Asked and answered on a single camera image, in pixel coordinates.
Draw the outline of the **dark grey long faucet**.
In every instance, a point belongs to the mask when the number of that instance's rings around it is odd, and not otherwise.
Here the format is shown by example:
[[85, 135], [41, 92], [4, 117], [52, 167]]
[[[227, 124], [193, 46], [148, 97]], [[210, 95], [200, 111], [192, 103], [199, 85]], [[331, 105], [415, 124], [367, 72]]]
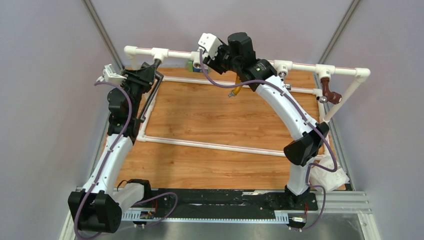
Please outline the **dark grey long faucet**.
[[159, 89], [159, 86], [161, 85], [161, 83], [164, 79], [164, 76], [161, 73], [157, 72], [157, 70], [158, 70], [158, 68], [161, 64], [162, 64], [162, 61], [160, 59], [154, 60], [153, 66], [154, 66], [154, 71], [155, 71], [155, 77], [153, 79], [156, 80], [156, 82], [155, 82], [152, 90], [150, 91], [149, 96], [146, 98], [144, 106], [143, 106], [141, 112], [139, 113], [139, 115], [137, 117], [137, 119], [141, 123], [145, 122], [148, 108], [149, 108], [150, 104], [152, 103], [153, 98], [156, 96], [158, 89]]

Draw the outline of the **white PVC pipe frame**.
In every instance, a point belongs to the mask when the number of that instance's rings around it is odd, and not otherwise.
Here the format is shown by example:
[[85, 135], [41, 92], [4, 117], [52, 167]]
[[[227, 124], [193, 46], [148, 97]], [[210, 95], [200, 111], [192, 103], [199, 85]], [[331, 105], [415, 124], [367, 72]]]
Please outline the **white PVC pipe frame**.
[[[196, 51], [176, 51], [166, 48], [124, 47], [131, 67], [140, 67], [137, 55], [195, 60]], [[352, 76], [355, 80], [344, 92], [345, 100], [325, 113], [324, 103], [314, 101], [312, 96], [322, 94], [319, 88], [293, 87], [289, 92], [301, 94], [294, 98], [306, 110], [304, 113], [318, 123], [329, 123], [353, 92], [370, 76], [368, 68], [345, 68], [326, 64], [305, 64], [277, 60], [291, 70], [317, 74], [319, 78], [332, 79], [332, 75]], [[163, 83], [154, 99], [148, 103], [146, 120], [139, 128], [138, 142], [154, 142], [173, 146], [241, 152], [255, 155], [285, 158], [282, 145], [289, 141], [289, 130], [271, 106], [249, 86], [244, 86], [241, 96], [224, 97], [224, 89], [207, 79], [189, 78], [185, 70], [159, 68], [164, 74]]]

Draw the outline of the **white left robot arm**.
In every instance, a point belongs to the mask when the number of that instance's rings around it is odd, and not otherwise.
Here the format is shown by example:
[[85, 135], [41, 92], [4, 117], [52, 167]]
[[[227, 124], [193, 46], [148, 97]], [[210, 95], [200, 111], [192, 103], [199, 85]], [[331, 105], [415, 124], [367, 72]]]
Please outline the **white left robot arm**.
[[153, 64], [144, 62], [138, 70], [125, 68], [119, 74], [106, 65], [103, 75], [95, 82], [96, 86], [112, 87], [107, 94], [109, 126], [95, 169], [81, 191], [71, 192], [67, 200], [74, 232], [79, 238], [81, 231], [94, 232], [96, 237], [115, 233], [122, 213], [135, 203], [144, 208], [153, 201], [147, 180], [130, 180], [120, 192], [114, 192], [114, 184], [164, 78], [158, 72], [161, 63], [159, 59]]

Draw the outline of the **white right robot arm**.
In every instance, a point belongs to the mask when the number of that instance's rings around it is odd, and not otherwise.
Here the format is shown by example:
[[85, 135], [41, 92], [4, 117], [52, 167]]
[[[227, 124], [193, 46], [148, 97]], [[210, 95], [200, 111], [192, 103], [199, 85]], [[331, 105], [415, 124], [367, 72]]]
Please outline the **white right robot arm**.
[[284, 86], [278, 71], [266, 60], [257, 58], [252, 39], [245, 32], [228, 36], [227, 43], [211, 33], [203, 33], [198, 41], [202, 51], [201, 66], [208, 66], [219, 74], [236, 73], [243, 84], [263, 98], [287, 127], [292, 142], [284, 147], [290, 161], [289, 180], [286, 185], [286, 205], [299, 209], [306, 201], [309, 190], [307, 170], [329, 132], [329, 126], [317, 122], [295, 101]]

